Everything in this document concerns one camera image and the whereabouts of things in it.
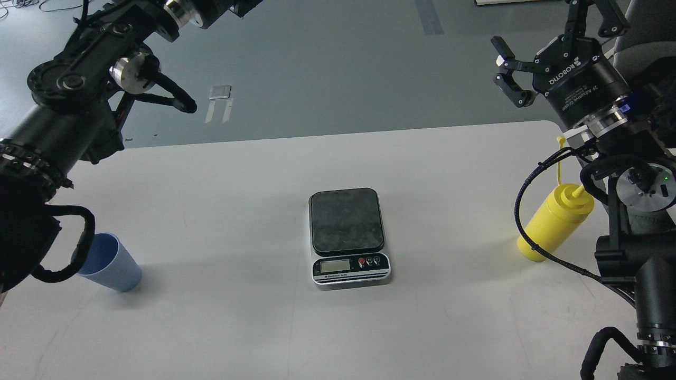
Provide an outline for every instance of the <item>black cable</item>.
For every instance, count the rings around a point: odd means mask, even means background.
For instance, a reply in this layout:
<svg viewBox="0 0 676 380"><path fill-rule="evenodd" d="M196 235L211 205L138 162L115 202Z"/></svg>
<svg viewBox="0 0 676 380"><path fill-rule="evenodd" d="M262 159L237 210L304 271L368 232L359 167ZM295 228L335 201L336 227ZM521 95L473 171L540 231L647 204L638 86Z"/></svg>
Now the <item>black cable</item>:
<svg viewBox="0 0 676 380"><path fill-rule="evenodd" d="M654 176L654 172L650 168L650 165L648 165L647 161L634 154L619 154L617 156L599 158L582 168L582 171L580 171L580 181L582 181L585 190L591 194L592 197L598 199L607 206L608 194L599 189L594 183L594 180L602 179L613 173L623 172L632 167L636 168L636 170L639 170L641 173L645 173L646 177L641 179L644 180L645 183L653 182L654 177L649 177L650 175Z"/></svg>
<svg viewBox="0 0 676 380"><path fill-rule="evenodd" d="M606 347L606 343L608 343L610 339L615 340L636 363L641 363L643 361L643 354L631 344L629 339L627 339L621 331L615 327L606 327L597 332L589 344L587 354L582 362L582 368L580 369L580 378L582 378L582 380L594 380L594 371L596 371L596 366L598 366L598 363L601 360L601 355Z"/></svg>
<svg viewBox="0 0 676 380"><path fill-rule="evenodd" d="M77 41L82 32L85 30L85 25L87 25L87 14L89 13L89 2L91 0L82 0L82 15L79 20L76 19L78 26L75 28L73 34L70 35L66 46L70 45L73 41Z"/></svg>
<svg viewBox="0 0 676 380"><path fill-rule="evenodd" d="M38 8L43 11L43 12L56 12L56 11L69 11L71 9L78 9L79 7L82 7L81 5L77 5L76 7L68 7L68 8L57 8L57 9L43 9L43 5L47 4L51 0L44 0L40 5L38 5Z"/></svg>
<svg viewBox="0 0 676 380"><path fill-rule="evenodd" d="M85 265L89 248L91 248L91 243L94 240L94 214L82 206L52 206L46 204L43 207L50 216L77 215L82 216L85 223L84 230L80 234L80 239L73 253L73 259L69 265L57 272L52 272L43 268L42 265L38 265L31 273L33 277L42 282L60 283L73 277Z"/></svg>
<svg viewBox="0 0 676 380"><path fill-rule="evenodd" d="M537 253L541 254L545 258L548 258L549 260L551 260L551 261L553 261L553 262L555 262L559 265L562 265L565 268L572 270L573 272L577 272L580 275L583 275L585 277L589 277L589 278L595 280L596 282L598 282L598 283L602 284L603 286L609 288L613 293L619 295L623 300L627 301L632 307L635 308L636 307L635 301L629 294L627 294L626 290L621 289L619 287L614 287L614 286L611 286L611 285L603 284L603 282L601 282L601 276L595 275L595 274L591 273L590 271L588 271L584 268L581 268L577 265L574 265L570 262L567 262L565 260L561 260L560 258L557 258L556 256L552 255L551 253L547 252L545 249L543 249L538 244L536 244L536 242L534 242L534 240L532 240L530 238L530 236L528 236L528 234L526 233L526 231L523 228L523 225L521 224L521 210L520 210L521 200L522 200L523 194L525 193L528 186L535 180L535 178L537 176L542 174L548 168L555 165L557 162L565 160L566 158L571 157L571 156L577 156L579 158L581 155L582 154L580 153L579 150L576 150L576 149L573 149L573 148L570 148L570 147L565 147L565 148L560 149L556 153L552 154L550 157L547 158L547 160L544 160L543 162L540 162L538 164L537 168L531 173L531 175L528 176L528 178L526 178L526 181L524 181L523 186L521 187L518 194L516 195L516 201L514 203L514 219L516 221L516 227L517 227L519 233L521 234L521 236L523 237L523 239L531 246L531 249L533 251L536 251Z"/></svg>
<svg viewBox="0 0 676 380"><path fill-rule="evenodd" d="M9 16L9 9L5 6L5 4L2 4L1 1L0 1L0 7L2 7L2 9L5 11L5 13L2 16L0 16L0 20L2 20L4 18L6 18L7 16Z"/></svg>
<svg viewBox="0 0 676 380"><path fill-rule="evenodd" d="M116 10L118 10L118 9L124 7L125 5L129 4L131 1L132 0L123 0L117 5L114 5L110 8L108 8L108 9L104 9L102 11L98 11L98 12L94 13L93 15L91 15L87 18L87 20L88 20L87 25L85 25L85 26L90 26L96 20L115 12Z"/></svg>

